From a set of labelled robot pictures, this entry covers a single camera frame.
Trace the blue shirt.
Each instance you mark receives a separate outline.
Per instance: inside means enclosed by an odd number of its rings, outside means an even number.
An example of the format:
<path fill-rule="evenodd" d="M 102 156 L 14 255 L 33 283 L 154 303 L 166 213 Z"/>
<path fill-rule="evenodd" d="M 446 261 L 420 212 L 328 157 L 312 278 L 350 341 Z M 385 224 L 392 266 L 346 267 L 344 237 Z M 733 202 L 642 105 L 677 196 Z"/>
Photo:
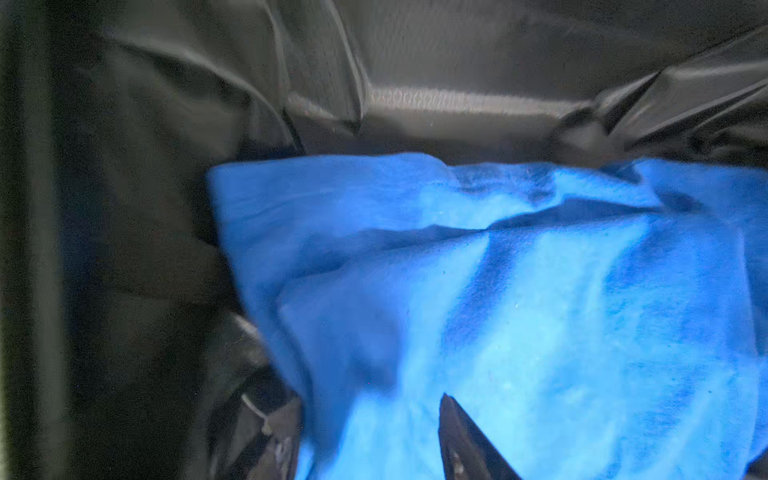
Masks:
<path fill-rule="evenodd" d="M 424 154 L 208 174 L 303 479 L 437 479 L 451 396 L 526 479 L 739 479 L 767 447 L 767 174 Z"/>

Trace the blue suitcase black lining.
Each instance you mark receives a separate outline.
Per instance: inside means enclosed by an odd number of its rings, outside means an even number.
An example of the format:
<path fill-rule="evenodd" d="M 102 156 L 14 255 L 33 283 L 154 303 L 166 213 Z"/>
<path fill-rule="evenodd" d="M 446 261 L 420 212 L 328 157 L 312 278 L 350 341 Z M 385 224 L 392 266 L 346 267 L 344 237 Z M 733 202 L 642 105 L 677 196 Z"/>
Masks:
<path fill-rule="evenodd" d="M 767 164 L 763 1 L 5 1 L 1 475 L 222 479 L 240 314 L 205 175 L 236 160 Z"/>

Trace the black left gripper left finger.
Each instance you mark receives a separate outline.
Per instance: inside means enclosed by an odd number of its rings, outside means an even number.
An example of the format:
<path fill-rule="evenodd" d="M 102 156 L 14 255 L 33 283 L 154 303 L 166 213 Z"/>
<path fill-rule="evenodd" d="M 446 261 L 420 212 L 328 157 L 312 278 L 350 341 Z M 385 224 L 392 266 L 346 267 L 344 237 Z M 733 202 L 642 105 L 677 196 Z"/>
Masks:
<path fill-rule="evenodd" d="M 295 479 L 303 433 L 301 400 L 292 395 L 280 406 L 265 411 L 246 394 L 240 396 L 246 415 L 246 442 L 221 473 L 222 479 Z"/>

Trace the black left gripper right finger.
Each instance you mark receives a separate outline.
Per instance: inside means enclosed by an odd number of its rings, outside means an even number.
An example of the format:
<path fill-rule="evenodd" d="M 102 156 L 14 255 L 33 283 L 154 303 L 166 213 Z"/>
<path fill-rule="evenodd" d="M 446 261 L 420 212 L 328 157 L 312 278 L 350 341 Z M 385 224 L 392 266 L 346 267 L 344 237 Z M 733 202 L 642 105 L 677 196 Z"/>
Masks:
<path fill-rule="evenodd" d="M 440 401 L 438 436 L 446 480 L 521 480 L 461 405 L 447 394 Z"/>

